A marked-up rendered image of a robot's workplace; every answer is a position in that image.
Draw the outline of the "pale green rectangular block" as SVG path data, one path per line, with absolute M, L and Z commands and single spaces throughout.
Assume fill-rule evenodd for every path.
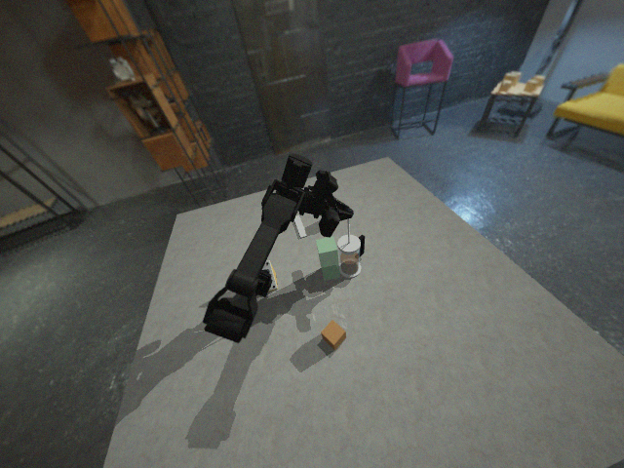
M 316 240 L 324 281 L 340 278 L 338 251 L 334 237 Z

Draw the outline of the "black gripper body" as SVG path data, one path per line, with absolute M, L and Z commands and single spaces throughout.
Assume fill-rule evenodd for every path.
M 328 204 L 323 206 L 312 200 L 308 195 L 308 193 L 312 193 L 312 191 L 309 191 L 308 187 L 304 187 L 304 189 L 301 190 L 304 191 L 305 194 L 298 209 L 299 214 L 312 214 L 314 218 L 318 218 L 319 215 L 321 215 L 322 218 L 319 222 L 320 232 L 322 236 L 330 238 L 340 221 L 338 213 L 335 211 L 334 207 L 330 207 Z

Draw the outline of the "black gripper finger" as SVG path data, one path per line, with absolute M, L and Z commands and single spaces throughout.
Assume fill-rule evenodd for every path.
M 328 204 L 328 206 L 330 206 L 330 207 L 333 207 L 333 206 L 334 206 L 334 204 L 336 204 L 336 205 L 337 205 L 337 208 L 338 208 L 339 210 L 342 210 L 342 211 L 343 211 L 344 209 L 346 209 L 346 208 L 349 208 L 347 205 L 345 205 L 344 203 L 342 203 L 341 201 L 339 201 L 339 200 L 337 200 L 335 197 L 333 197 L 333 195 L 331 195 L 331 196 L 329 197 L 327 204 Z
M 334 206 L 333 206 L 333 207 L 334 207 L 335 211 L 338 213 L 338 216 L 339 216 L 340 221 L 345 220 L 345 219 L 348 219 L 348 218 L 351 218 L 351 217 L 353 216 L 352 214 L 350 214 L 350 213 L 348 213 L 348 212 L 345 212 L 345 211 L 339 210 L 339 209 L 337 208 L 337 205 L 336 205 L 336 204 L 334 204 Z

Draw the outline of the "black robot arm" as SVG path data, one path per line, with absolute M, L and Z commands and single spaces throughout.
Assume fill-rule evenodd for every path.
M 245 338 L 257 311 L 256 297 L 267 296 L 272 281 L 269 269 L 262 270 L 278 235 L 287 230 L 298 212 L 305 192 L 301 189 L 313 163 L 298 154 L 290 154 L 282 181 L 274 179 L 262 199 L 261 224 L 237 269 L 233 270 L 225 284 L 209 303 L 203 323 L 206 332 L 239 342 Z M 327 199 L 338 189 L 331 172 L 319 170 L 314 186 L 308 185 L 312 200 L 325 206 Z M 276 190 L 276 193 L 273 191 Z M 268 271 L 267 271 L 268 270 Z M 227 292 L 233 298 L 218 298 Z

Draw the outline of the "glass french press with black handle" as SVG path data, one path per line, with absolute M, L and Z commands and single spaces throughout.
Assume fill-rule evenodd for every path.
M 339 272 L 346 278 L 357 277 L 361 273 L 360 256 L 365 251 L 365 236 L 359 238 L 349 235 L 349 218 L 348 218 L 348 235 L 339 238 L 337 242 L 339 250 Z

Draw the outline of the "grey flat bar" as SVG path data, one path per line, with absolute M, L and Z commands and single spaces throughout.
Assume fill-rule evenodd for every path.
M 305 229 L 304 229 L 304 227 L 303 227 L 303 224 L 302 224 L 302 222 L 301 222 L 301 219 L 300 219 L 299 215 L 297 215 L 297 216 L 295 217 L 294 222 L 295 222 L 295 224 L 296 224 L 296 227 L 297 227 L 298 233 L 299 233 L 299 235 L 300 235 L 300 238 L 307 237 L 307 234 L 306 234 L 306 232 L 305 232 Z

